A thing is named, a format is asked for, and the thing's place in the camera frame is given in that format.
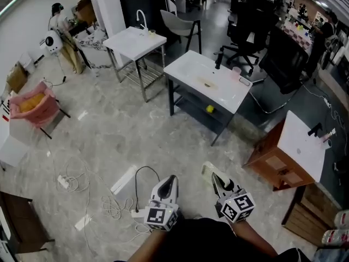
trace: beige pants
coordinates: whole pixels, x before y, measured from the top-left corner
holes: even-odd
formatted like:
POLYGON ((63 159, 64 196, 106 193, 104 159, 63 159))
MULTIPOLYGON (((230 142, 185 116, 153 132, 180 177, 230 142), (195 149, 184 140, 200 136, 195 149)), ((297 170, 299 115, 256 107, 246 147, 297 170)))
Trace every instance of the beige pants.
POLYGON ((79 55, 76 51, 74 51, 70 44, 63 42, 61 54, 73 66, 73 71, 75 71, 77 74, 82 73, 82 64, 79 55))

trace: orange cushion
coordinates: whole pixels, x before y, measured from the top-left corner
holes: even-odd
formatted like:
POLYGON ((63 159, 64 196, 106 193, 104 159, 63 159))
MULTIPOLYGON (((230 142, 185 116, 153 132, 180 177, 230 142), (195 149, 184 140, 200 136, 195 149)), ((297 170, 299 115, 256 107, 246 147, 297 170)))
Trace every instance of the orange cushion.
POLYGON ((39 105, 39 103, 41 102, 41 100, 45 97, 45 95, 43 93, 38 93, 37 95, 33 96, 32 98, 29 98, 25 101, 23 101, 20 104, 20 112, 28 112, 33 110, 37 105, 39 105))

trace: shelf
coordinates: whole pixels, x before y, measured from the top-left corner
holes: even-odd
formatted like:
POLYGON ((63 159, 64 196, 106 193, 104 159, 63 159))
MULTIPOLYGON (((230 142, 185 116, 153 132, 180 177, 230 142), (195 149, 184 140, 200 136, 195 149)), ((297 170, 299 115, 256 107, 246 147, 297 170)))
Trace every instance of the shelf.
POLYGON ((209 105, 209 103, 204 102, 201 100, 198 96, 188 92, 183 87, 178 87, 175 90, 176 93, 183 96, 187 101, 192 102, 195 106, 197 106, 201 111, 203 111, 206 115, 212 117, 213 119, 219 121, 220 123, 225 123, 227 121, 227 117, 220 112, 218 109, 214 109, 213 113, 207 112, 206 107, 209 105))
POLYGON ((181 110, 185 111, 188 115, 195 118, 201 124, 206 126, 212 132, 218 134, 221 132, 223 125, 214 119, 211 115, 209 115, 206 111, 198 108, 195 104, 188 101, 184 96, 183 98, 176 104, 181 110))

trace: tile floor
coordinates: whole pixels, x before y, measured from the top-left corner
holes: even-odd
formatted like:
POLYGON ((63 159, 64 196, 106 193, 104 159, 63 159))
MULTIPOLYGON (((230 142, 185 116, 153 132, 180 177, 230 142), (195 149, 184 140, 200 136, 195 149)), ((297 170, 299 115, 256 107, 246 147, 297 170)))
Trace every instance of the tile floor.
MULTIPOLYGON (((52 140, 34 130, 32 147, 20 166, 8 166, 1 172, 0 189, 32 198, 49 236, 56 240, 48 246, 49 252, 23 254, 21 261, 127 260, 147 235, 126 243, 137 234, 135 223, 126 210, 120 220, 108 217, 101 197, 110 196, 109 189, 132 166, 149 165, 160 178, 177 175, 179 205, 185 216, 214 217, 213 189, 200 176, 201 165, 207 160, 252 193, 257 208, 248 221, 278 252, 299 247, 312 258, 316 248, 281 226, 294 190, 273 193, 263 179, 242 169, 253 143, 262 135, 249 122, 236 115, 229 129, 210 147, 213 133, 204 126, 179 110, 169 116, 163 82, 149 90, 160 93, 145 103, 137 85, 127 79, 120 84, 110 70, 94 78, 87 69, 81 75, 72 74, 63 60, 62 66, 67 81, 53 90, 71 119, 63 117, 52 132, 52 140), (59 174, 84 173, 85 164, 87 175, 79 178, 78 190, 86 187, 88 179, 90 190, 67 193, 55 185, 59 174), (85 216, 88 198, 87 213, 93 218, 78 231, 75 224, 85 216)), ((55 57, 39 63, 22 92, 31 90, 43 77, 54 84, 62 81, 55 57)), ((143 206, 156 178, 147 170, 140 171, 139 177, 143 206)))

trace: pink chair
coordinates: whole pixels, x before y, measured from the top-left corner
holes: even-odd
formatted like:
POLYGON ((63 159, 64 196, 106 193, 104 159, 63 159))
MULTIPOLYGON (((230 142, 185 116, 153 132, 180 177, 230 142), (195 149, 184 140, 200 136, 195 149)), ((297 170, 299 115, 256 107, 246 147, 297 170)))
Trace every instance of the pink chair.
POLYGON ((70 115, 63 111, 59 107, 58 103, 59 101, 56 99, 53 91, 49 89, 46 86, 46 84, 42 81, 32 91, 29 91, 23 95, 12 97, 10 99, 10 118, 25 119, 29 121, 34 127, 40 128, 40 130, 44 132, 47 137, 52 139, 52 137, 48 135, 48 133, 44 131, 42 127, 52 122, 56 115, 59 113, 59 111, 61 111, 68 118, 70 118, 70 115), (45 97, 40 101, 40 103, 30 111, 20 112, 19 105, 25 100, 28 100, 39 93, 43 93, 45 95, 45 97))

